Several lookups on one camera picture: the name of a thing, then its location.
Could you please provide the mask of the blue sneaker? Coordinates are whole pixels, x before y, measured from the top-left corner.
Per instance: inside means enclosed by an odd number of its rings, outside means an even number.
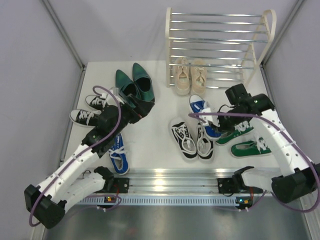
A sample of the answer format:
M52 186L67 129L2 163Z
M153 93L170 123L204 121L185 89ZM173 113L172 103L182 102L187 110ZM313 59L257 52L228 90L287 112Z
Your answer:
M189 97L189 108L191 113L200 113L204 109L211 109L211 113L215 111L210 107L209 103L205 101L201 96L193 94ZM202 120L197 116L199 123L203 126ZM215 126L211 124L210 126L203 126L205 129L206 136L213 141L216 141L220 138L222 133L215 130Z
M125 175L129 171L129 163L121 133L116 136L115 142L108 152L115 172L118 175Z

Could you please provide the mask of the beige lace sneaker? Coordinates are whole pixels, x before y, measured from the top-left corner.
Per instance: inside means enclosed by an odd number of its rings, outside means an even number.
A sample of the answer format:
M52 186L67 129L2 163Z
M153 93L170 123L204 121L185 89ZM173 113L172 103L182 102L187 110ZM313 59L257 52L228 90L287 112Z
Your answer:
M191 89L197 95L203 95L206 91L207 68L206 63L201 58L195 58L191 63Z
M185 96L190 92L189 62L186 58L179 57L172 67L176 93Z

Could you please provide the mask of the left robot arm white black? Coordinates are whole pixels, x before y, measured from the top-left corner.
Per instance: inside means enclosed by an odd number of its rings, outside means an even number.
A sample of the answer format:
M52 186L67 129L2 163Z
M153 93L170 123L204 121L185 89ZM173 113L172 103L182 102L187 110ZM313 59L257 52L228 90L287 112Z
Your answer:
M114 188L114 176L106 167L98 167L85 179L78 180L78 176L108 152L128 124L139 122L155 105L153 100L143 101L132 94L128 99L133 105L114 97L116 104L102 110L94 128L69 159L44 181L24 190L30 226L35 226L32 219L36 218L46 229L52 229L77 202L97 191L109 193Z

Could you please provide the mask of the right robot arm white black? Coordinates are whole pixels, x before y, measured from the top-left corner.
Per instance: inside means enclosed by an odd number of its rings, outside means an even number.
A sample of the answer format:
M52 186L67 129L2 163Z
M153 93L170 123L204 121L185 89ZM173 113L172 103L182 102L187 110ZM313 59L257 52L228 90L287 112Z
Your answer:
M232 155L240 158L272 154L279 165L279 171L253 166L237 170L232 176L235 190L240 193L251 187L267 190L283 204L319 191L319 164L310 160L291 138L269 97L264 93L251 95L242 83L227 89L225 95L231 109L217 117L222 132L218 144L255 133L254 140L233 145Z

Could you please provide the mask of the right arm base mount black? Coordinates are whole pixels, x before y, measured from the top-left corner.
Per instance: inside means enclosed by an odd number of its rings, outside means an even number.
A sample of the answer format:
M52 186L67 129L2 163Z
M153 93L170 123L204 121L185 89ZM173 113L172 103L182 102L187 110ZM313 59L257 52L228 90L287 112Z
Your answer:
M217 179L218 192L223 195L249 194L250 189L241 185L234 177L222 177Z

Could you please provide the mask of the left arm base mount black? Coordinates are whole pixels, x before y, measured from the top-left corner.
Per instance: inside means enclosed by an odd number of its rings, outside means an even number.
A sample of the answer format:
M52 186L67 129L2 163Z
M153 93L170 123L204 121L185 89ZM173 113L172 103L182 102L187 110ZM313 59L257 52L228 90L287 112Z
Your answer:
M130 186L130 179L127 177L114 177L106 180L103 188L97 193L102 194L127 194Z

